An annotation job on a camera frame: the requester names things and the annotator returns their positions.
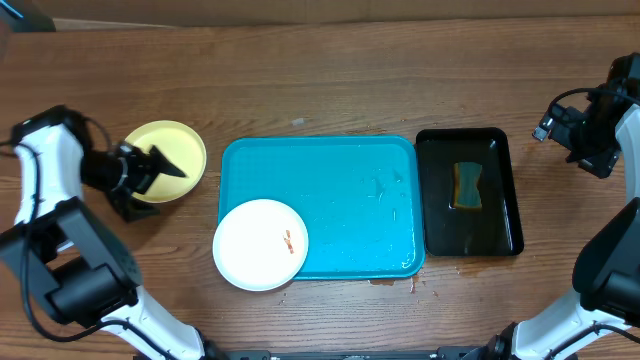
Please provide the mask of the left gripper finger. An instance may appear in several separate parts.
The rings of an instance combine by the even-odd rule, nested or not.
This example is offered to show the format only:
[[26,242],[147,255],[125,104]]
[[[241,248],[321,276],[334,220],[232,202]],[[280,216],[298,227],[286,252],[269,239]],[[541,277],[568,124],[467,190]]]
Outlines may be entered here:
[[160,151],[158,147],[152,145],[149,150],[149,157],[152,167],[158,172],[168,176],[186,178],[187,175],[174,165],[165,155]]
[[115,212],[127,223],[160,213],[153,205],[134,198],[128,190],[110,191],[107,193],[107,199]]

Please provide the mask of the yellow-green plate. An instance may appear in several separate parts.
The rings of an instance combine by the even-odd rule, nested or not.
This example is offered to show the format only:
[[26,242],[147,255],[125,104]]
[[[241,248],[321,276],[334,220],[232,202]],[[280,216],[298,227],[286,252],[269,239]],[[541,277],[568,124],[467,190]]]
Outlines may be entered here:
[[148,153],[152,146],[185,177],[159,174],[145,194],[135,193],[138,200],[157,204],[176,200],[190,192],[204,174],[207,153],[201,137],[189,126],[171,120],[159,120],[140,126],[125,140]]

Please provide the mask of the green yellow sponge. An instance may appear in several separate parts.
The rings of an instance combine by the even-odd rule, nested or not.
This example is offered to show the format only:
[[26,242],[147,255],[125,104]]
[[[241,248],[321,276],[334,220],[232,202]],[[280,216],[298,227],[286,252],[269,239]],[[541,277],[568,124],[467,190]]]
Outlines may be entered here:
[[478,183],[482,165],[475,162],[457,162],[453,166],[454,191],[452,207],[479,210],[482,208]]

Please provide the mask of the white plate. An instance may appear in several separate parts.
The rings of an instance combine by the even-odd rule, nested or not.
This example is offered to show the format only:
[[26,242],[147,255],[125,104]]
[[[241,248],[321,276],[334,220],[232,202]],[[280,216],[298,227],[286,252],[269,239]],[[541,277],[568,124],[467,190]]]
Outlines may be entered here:
[[309,251],[302,218],[288,205],[269,199],[245,202],[219,222],[212,256],[223,278],[251,292],[270,291],[290,282]]

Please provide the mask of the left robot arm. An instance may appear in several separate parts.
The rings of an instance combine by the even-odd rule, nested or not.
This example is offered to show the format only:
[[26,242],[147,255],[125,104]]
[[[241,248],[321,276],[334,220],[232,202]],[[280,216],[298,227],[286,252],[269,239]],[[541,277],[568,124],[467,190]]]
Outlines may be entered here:
[[95,150],[90,121],[57,105],[16,124],[7,142],[21,165],[21,204],[1,259],[19,279],[27,319],[60,343],[105,331],[148,359],[225,358],[145,290],[133,255],[83,201],[90,186],[125,221],[143,219],[158,211],[135,196],[161,174],[184,172],[157,147]]

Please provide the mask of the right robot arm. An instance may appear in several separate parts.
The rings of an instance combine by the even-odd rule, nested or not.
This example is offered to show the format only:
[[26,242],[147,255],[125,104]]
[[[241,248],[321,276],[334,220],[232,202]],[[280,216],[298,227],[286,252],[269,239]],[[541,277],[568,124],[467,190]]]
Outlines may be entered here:
[[553,99],[532,135],[562,145],[567,162],[599,178],[622,160],[626,204],[582,249],[565,295],[510,324],[469,359],[573,359],[611,333],[639,340],[628,331],[639,325],[639,55],[615,59],[606,81],[583,92],[585,110]]

